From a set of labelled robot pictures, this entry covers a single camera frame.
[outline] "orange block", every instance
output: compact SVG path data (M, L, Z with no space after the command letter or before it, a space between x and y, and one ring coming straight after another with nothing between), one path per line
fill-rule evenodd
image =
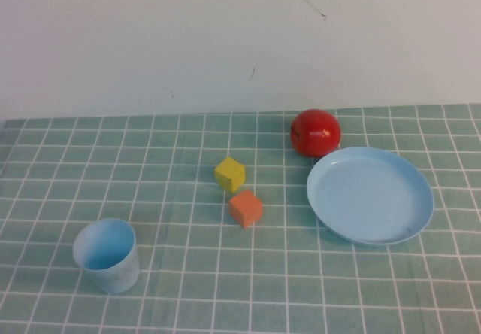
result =
M262 217L262 201L250 190L234 196L228 202L232 217L245 229Z

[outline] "toy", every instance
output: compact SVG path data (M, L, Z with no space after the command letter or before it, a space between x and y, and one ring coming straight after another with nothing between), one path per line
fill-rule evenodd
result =
M339 123L326 111L306 110L292 121L291 142L302 156L325 156L339 145Z
M245 229L262 217L262 201L250 190L234 196L228 203L231 216Z
M215 170L219 185L234 193L246 180L246 168L231 157L224 159Z

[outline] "yellow block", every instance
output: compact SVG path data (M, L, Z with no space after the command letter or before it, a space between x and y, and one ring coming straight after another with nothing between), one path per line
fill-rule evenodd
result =
M246 180L246 168L231 157L222 161L215 170L219 185L234 193Z

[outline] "cup rim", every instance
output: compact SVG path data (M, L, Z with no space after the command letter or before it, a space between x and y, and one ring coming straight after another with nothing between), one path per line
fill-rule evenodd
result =
M78 241L80 240L79 237L85 232L87 231L88 229L92 228L93 226L95 225L98 225L100 222L106 222L106 221L116 221L116 222L121 222L122 224L126 224L127 227L130 229L130 231L132 232L133 236L134 236L134 240L133 240L133 244L132 244L132 247L130 248L129 250L129 253L127 255L125 255L125 257L120 260L117 264L115 265L112 265L112 266L109 266L108 268L104 268L104 269L91 269L91 268L87 268L85 267L84 265L82 265L81 263L79 263L79 260L77 260L77 255L75 254L75 248L78 247ZM123 219L119 219L118 217L106 217L105 219L100 219L100 220L97 220L97 221L94 221L93 223L89 223L87 226L85 226L83 229L81 229L81 231L77 234L77 236L75 237L75 240L74 240L74 244L73 244L73 247L72 247L72 256L74 257L74 260L76 262L77 265L79 265L79 267L81 267L82 269L84 270L89 270L91 272L101 272L101 271L104 271L104 270L110 270L112 268L115 268L116 266L120 265L121 263L123 263L125 261L125 259L127 259L127 257L132 253L132 251L135 249L135 245L137 244L137 237L135 235L135 230L134 228L132 227L132 225L128 222L128 221L125 221Z

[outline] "red apple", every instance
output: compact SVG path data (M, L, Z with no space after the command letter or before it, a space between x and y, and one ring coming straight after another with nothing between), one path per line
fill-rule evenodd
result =
M302 156L325 156L339 145L339 123L336 117L326 111L303 111L292 121L291 142Z

